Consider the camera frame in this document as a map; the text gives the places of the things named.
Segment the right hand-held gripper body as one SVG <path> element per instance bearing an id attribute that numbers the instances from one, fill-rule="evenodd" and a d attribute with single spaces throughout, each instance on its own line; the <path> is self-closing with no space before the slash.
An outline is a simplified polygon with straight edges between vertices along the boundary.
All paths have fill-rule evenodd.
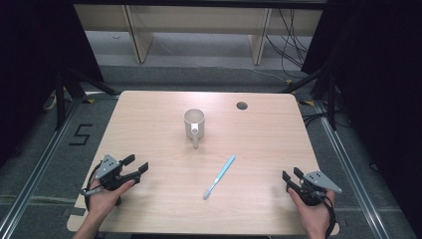
<path id="1" fill-rule="evenodd" d="M 307 206 L 316 206 L 322 203 L 328 190 L 342 193 L 342 189 L 320 170 L 305 173 L 305 181 L 300 184 L 294 183 L 292 190 L 299 195 Z"/>

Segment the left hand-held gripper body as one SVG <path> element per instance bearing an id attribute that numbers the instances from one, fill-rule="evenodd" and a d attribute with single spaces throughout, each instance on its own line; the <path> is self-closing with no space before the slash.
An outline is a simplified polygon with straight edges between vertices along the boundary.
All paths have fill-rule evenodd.
<path id="1" fill-rule="evenodd" d="M 139 179 L 124 179 L 124 175 L 120 172 L 124 165 L 120 164 L 120 160 L 114 159 L 111 155 L 107 154 L 102 160 L 100 167 L 97 171 L 96 179 L 100 182 L 101 186 L 106 190 L 116 190 L 125 182 L 133 180 L 139 183 Z"/>

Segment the person's right hand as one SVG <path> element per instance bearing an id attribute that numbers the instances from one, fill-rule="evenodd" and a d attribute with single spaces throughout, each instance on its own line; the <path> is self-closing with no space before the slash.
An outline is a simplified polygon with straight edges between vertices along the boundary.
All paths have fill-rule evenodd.
<path id="1" fill-rule="evenodd" d="M 301 224 L 306 232 L 306 235 L 307 230 L 312 228 L 325 230 L 326 233 L 326 230 L 329 226 L 330 216 L 325 205 L 321 203 L 317 206 L 307 206 L 303 203 L 299 195 L 294 190 L 290 188 L 288 193 L 297 206 Z"/>

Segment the person's left hand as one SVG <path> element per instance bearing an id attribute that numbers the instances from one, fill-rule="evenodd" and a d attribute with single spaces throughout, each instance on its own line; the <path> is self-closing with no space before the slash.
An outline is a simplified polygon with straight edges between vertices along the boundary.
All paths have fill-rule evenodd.
<path id="1" fill-rule="evenodd" d="M 125 182 L 116 190 L 102 189 L 90 196 L 89 216 L 95 219 L 105 219 L 113 210 L 117 200 L 134 186 L 134 181 Z"/>

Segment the light blue toothbrush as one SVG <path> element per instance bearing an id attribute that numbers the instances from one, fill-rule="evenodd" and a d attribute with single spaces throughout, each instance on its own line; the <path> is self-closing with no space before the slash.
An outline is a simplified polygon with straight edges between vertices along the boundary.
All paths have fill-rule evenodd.
<path id="1" fill-rule="evenodd" d="M 214 181 L 212 182 L 212 184 L 204 192 L 203 197 L 202 197 L 203 200 L 207 200 L 209 198 L 209 196 L 211 195 L 214 187 L 219 183 L 219 181 L 222 179 L 222 177 L 224 176 L 224 174 L 229 169 L 229 167 L 231 166 L 231 164 L 234 162 L 235 159 L 236 159 L 236 155 L 231 155 L 229 157 L 229 159 L 226 161 L 226 163 L 224 164 L 224 166 L 221 168 L 221 170 L 216 175 L 216 177 L 215 177 Z"/>

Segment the dark curtain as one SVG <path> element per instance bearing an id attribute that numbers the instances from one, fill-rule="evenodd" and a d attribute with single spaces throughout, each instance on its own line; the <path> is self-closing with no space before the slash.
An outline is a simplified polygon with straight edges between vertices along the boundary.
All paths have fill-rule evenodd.
<path id="1" fill-rule="evenodd" d="M 326 0 L 303 67 L 326 61 L 352 125 L 422 238 L 422 0 Z"/>
<path id="2" fill-rule="evenodd" d="M 66 69 L 104 79 L 74 5 L 0 0 L 0 167 Z"/>

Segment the beige wooden shelf unit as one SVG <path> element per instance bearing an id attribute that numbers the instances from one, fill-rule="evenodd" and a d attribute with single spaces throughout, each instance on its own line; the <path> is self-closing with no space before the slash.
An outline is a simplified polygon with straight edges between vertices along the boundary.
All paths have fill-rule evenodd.
<path id="1" fill-rule="evenodd" d="M 267 35 L 311 37 L 321 11 L 276 8 L 170 7 L 134 5 L 75 6 L 86 31 L 126 32 L 142 63 L 156 33 L 237 34 L 249 38 L 252 62 L 261 64 Z"/>

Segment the aluminium floor rail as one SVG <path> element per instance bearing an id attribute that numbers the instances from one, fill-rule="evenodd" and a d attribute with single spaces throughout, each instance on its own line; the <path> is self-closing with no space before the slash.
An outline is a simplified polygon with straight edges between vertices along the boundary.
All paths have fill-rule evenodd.
<path id="1" fill-rule="evenodd" d="M 0 193 L 0 208 L 4 207 L 3 213 L 0 214 L 0 239 L 11 238 L 81 103 L 81 100 L 72 100 L 69 103 L 65 109 L 65 118 L 52 132 L 48 143 L 42 147 L 42 153 L 30 161 L 32 167 L 29 171 L 24 172 L 22 169 L 12 168 L 11 172 L 16 173 L 16 176 L 0 182 L 0 185 L 17 187 L 15 195 Z"/>
<path id="2" fill-rule="evenodd" d="M 350 187 L 356 197 L 360 209 L 370 227 L 375 239 L 391 239 L 386 230 L 385 224 L 374 206 L 373 201 L 370 199 L 367 190 L 365 189 L 362 180 L 358 177 L 342 141 L 338 133 L 332 128 L 328 122 L 327 117 L 321 119 L 321 124 L 325 133 L 335 151 L 335 154 L 341 164 Z"/>

